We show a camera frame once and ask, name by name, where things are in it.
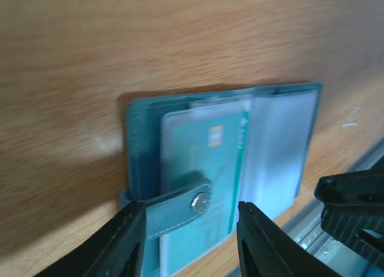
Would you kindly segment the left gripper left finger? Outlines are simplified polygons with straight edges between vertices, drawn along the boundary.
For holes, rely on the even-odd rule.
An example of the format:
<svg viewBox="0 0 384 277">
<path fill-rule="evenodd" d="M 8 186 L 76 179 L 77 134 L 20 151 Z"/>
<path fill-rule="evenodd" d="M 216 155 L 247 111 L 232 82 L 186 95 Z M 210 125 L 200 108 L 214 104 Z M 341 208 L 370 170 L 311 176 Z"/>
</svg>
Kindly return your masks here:
<svg viewBox="0 0 384 277">
<path fill-rule="evenodd" d="M 132 201 L 37 276 L 140 276 L 145 239 L 145 204 Z"/>
</svg>

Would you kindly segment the teal leather card holder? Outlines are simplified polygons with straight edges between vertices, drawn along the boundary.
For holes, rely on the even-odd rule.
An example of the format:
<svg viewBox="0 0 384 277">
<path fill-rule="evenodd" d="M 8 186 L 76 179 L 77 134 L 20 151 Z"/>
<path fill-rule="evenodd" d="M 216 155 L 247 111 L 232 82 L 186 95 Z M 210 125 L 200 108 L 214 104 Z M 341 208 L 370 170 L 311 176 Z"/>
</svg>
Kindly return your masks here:
<svg viewBox="0 0 384 277">
<path fill-rule="evenodd" d="M 173 276 L 224 243 L 240 201 L 271 219 L 293 204 L 321 90 L 298 83 L 128 104 L 120 205 L 147 206 L 142 276 Z"/>
</svg>

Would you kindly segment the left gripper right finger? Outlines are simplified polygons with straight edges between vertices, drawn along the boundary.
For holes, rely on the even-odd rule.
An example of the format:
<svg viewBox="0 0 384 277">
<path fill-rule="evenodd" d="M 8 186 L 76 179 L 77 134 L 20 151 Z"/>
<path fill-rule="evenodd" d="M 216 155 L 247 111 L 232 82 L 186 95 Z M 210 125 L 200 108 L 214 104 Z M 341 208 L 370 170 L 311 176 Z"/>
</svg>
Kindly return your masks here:
<svg viewBox="0 0 384 277">
<path fill-rule="evenodd" d="M 294 242 L 251 202 L 238 203 L 236 225 L 242 276 L 339 276 Z"/>
</svg>

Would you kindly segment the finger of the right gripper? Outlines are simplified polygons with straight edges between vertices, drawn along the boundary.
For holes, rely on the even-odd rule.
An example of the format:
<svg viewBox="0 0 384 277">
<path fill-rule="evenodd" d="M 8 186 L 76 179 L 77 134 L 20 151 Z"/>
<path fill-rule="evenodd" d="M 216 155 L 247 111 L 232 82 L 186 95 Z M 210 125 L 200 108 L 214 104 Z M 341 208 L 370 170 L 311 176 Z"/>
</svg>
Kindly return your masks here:
<svg viewBox="0 0 384 277">
<path fill-rule="evenodd" d="M 314 196 L 322 230 L 383 270 L 383 170 L 321 177 Z"/>
</svg>

